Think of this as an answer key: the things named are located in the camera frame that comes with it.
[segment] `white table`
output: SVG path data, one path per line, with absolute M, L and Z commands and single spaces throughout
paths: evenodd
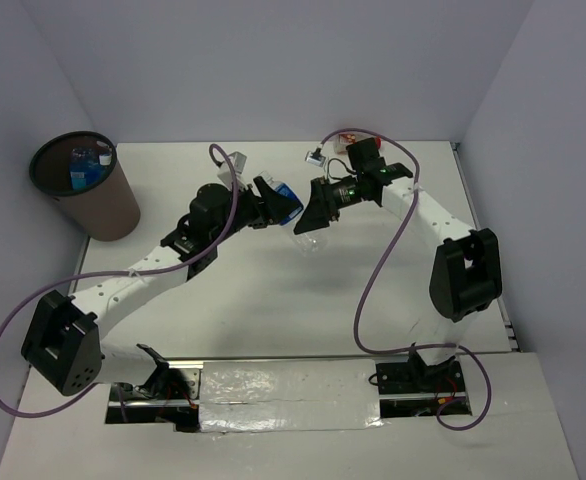
M 407 142 L 423 165 L 422 184 L 457 217 L 471 212 L 446 142 Z M 248 155 L 245 178 L 268 168 L 306 201 L 320 174 L 303 162 L 307 143 L 225 143 Z M 83 271 L 122 268 L 142 257 L 188 209 L 199 186 L 215 180 L 207 144 L 123 144 L 118 154 L 142 208 L 138 228 L 116 243 L 91 241 Z M 387 160 L 403 161 L 387 147 Z M 331 245 L 303 258 L 277 228 L 241 232 L 219 259 L 123 322 L 115 344 L 143 342 L 165 356 L 197 359 L 352 355 L 353 311 L 397 220 L 374 205 L 343 211 Z M 423 314 L 431 257 L 407 235 L 391 256 L 365 309 L 363 338 L 378 348 L 406 344 Z M 82 282 L 79 288 L 91 285 Z M 510 352 L 496 304 L 464 342 L 481 352 Z M 177 434 L 168 425 L 104 425 L 108 386 L 43 420 L 16 420 L 0 478 L 555 478 L 575 479 L 570 456 L 537 360 L 532 354 L 482 355 L 495 404 L 478 428 L 454 433 L 433 418 L 394 419 L 349 432 Z M 463 359 L 472 411 L 485 387 Z M 31 372 L 21 402 L 40 410 L 59 395 Z M 466 423 L 469 417 L 448 417 Z

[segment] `transparent container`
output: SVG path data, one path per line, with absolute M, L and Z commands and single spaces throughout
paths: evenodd
M 274 180 L 268 172 L 262 172 L 260 173 L 260 176 L 274 191 L 276 191 L 280 195 L 284 195 L 285 197 L 288 197 L 291 200 L 296 200 L 300 202 L 300 199 L 297 197 L 297 195 L 295 195 L 295 192 L 293 192 L 293 190 L 291 190 L 291 187 L 289 187 L 286 183 L 280 180 Z M 304 207 L 300 207 L 297 210 L 293 211 L 288 217 L 286 217 L 282 222 L 280 222 L 280 229 L 291 239 L 293 244 L 302 253 L 302 255 L 307 256 L 313 255 L 314 253 L 323 250 L 328 244 L 328 237 L 326 235 L 326 232 L 322 230 L 302 233 L 300 235 L 296 235 L 293 232 L 295 224 L 300 219 L 300 216 L 302 215 L 303 211 Z

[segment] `trash bin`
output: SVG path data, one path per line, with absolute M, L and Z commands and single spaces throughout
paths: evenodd
M 103 171 L 95 182 L 73 189 L 70 167 L 73 150 L 78 147 L 94 149 Z M 111 158 L 107 165 L 108 154 Z M 115 146 L 104 135 L 71 132 L 54 138 L 37 151 L 29 174 L 41 192 L 96 240 L 109 242 L 125 237 L 140 220 L 140 207 L 118 162 Z

